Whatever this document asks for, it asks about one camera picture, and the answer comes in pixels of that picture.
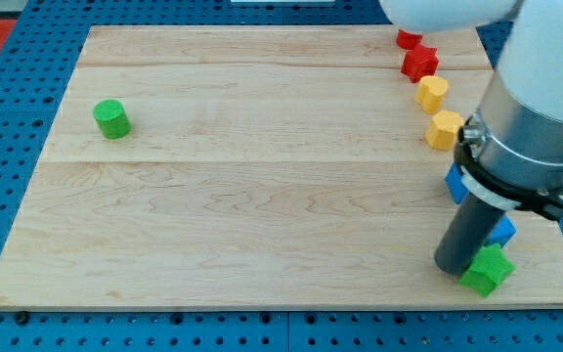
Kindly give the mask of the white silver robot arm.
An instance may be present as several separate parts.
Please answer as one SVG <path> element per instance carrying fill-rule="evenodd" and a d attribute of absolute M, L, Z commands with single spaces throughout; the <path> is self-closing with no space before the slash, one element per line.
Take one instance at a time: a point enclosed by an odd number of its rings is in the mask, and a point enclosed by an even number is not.
<path fill-rule="evenodd" d="M 460 275 L 505 212 L 563 216 L 563 0 L 381 0 L 380 6 L 414 34 L 514 21 L 479 107 L 458 132 L 455 164 L 468 194 L 434 260 Z"/>

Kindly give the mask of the dark grey cylinder pusher tool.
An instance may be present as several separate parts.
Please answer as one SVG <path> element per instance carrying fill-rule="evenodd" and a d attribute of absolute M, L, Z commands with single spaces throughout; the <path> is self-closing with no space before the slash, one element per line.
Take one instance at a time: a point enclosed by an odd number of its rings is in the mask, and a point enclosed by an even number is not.
<path fill-rule="evenodd" d="M 504 215 L 503 209 L 468 193 L 434 252 L 438 268 L 450 275 L 463 274 Z"/>

